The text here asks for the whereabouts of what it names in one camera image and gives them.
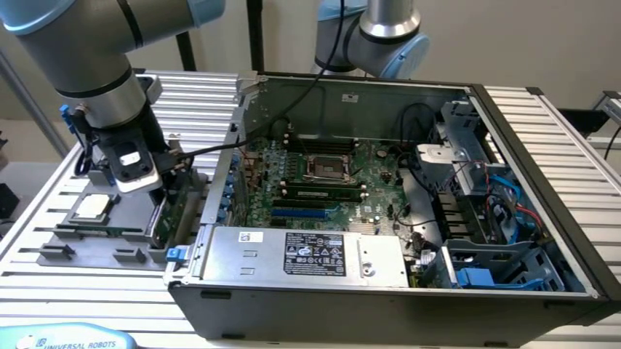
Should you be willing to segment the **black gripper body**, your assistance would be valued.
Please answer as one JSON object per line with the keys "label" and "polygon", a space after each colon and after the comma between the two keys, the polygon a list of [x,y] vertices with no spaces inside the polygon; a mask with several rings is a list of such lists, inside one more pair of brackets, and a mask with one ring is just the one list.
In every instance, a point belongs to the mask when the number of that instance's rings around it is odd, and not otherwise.
{"label": "black gripper body", "polygon": [[120,126],[94,129],[93,133],[114,179],[137,179],[154,170],[152,156],[165,153],[168,145],[149,108]]}

